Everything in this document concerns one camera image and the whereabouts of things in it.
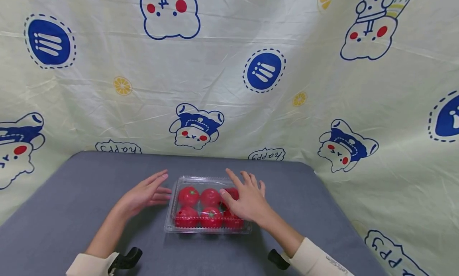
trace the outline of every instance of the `sleeve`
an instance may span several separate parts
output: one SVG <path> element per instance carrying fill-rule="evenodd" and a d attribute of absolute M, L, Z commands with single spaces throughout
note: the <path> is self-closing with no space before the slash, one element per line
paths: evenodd
<path fill-rule="evenodd" d="M 66 276 L 108 276 L 108 268 L 120 253 L 113 252 L 102 259 L 87 254 L 78 254 L 66 272 Z"/>
<path fill-rule="evenodd" d="M 354 276 L 330 255 L 305 238 L 293 258 L 282 253 L 282 258 L 290 263 L 301 275 L 306 276 Z"/>

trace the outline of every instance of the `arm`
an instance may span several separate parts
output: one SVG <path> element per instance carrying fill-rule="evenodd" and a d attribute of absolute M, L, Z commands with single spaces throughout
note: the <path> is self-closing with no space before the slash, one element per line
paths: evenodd
<path fill-rule="evenodd" d="M 285 261 L 308 276 L 353 276 L 311 240 L 303 237 L 273 210 L 259 223 L 284 249 Z"/>
<path fill-rule="evenodd" d="M 230 170 L 227 173 L 239 191 L 239 200 L 234 200 L 222 189 L 220 193 L 229 209 L 240 218 L 256 222 L 265 229 L 284 249 L 282 257 L 307 276 L 353 276 L 341 264 L 333 260 L 322 249 L 314 245 L 293 229 L 269 206 L 265 200 L 265 184 L 253 174 L 242 171 L 244 184 Z"/>
<path fill-rule="evenodd" d="M 160 187 L 167 179 L 163 170 L 128 191 L 107 215 L 85 253 L 78 254 L 66 276 L 108 276 L 108 268 L 119 253 L 115 247 L 129 219 L 146 206 L 166 204 L 171 190 Z"/>

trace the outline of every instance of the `hand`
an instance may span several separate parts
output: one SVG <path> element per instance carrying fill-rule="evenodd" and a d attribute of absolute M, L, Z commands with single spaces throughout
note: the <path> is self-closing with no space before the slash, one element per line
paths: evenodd
<path fill-rule="evenodd" d="M 260 222 L 263 222 L 264 219 L 269 217 L 273 211 L 265 199 L 265 183 L 260 180 L 259 188 L 255 176 L 245 171 L 241 171 L 244 184 L 228 168 L 226 169 L 226 173 L 239 192 L 239 200 L 234 200 L 226 190 L 220 189 L 222 198 L 230 211 L 244 220 L 254 221 L 257 224 L 260 224 Z"/>
<path fill-rule="evenodd" d="M 163 170 L 142 180 L 118 200 L 114 209 L 129 219 L 147 206 L 167 204 L 171 198 L 172 190 L 160 186 L 167 177 L 167 170 Z"/>

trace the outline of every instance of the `fabric backdrop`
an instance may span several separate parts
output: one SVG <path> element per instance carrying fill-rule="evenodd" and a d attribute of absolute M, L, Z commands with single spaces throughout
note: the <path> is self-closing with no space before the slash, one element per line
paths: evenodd
<path fill-rule="evenodd" d="M 458 16 L 456 0 L 0 0 L 0 223 L 81 150 L 300 161 L 392 275 L 458 275 Z"/>

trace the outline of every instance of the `tomato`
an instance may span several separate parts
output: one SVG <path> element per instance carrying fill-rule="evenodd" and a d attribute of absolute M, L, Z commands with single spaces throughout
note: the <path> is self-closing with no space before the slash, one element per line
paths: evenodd
<path fill-rule="evenodd" d="M 239 191 L 237 191 L 236 188 L 225 188 L 225 190 L 229 193 L 229 195 L 234 199 L 234 200 L 238 200 L 239 199 Z M 224 200 L 221 200 L 221 206 L 222 206 L 222 209 L 225 211 L 225 210 L 228 210 L 228 207 L 226 206 L 226 203 Z"/>
<path fill-rule="evenodd" d="M 199 224 L 199 214 L 189 206 L 182 207 L 175 215 L 176 227 L 197 227 Z"/>
<path fill-rule="evenodd" d="M 205 228 L 221 228 L 223 219 L 220 210 L 215 207 L 206 207 L 200 214 L 200 223 Z"/>
<path fill-rule="evenodd" d="M 193 186 L 182 188 L 178 193 L 178 203 L 182 206 L 194 207 L 198 204 L 199 192 Z"/>
<path fill-rule="evenodd" d="M 244 219 L 239 218 L 236 215 L 231 215 L 231 212 L 226 210 L 223 213 L 223 224 L 226 228 L 242 229 L 244 228 Z"/>
<path fill-rule="evenodd" d="M 220 193 L 213 188 L 205 189 L 200 196 L 200 201 L 203 207 L 218 207 L 222 200 Z"/>

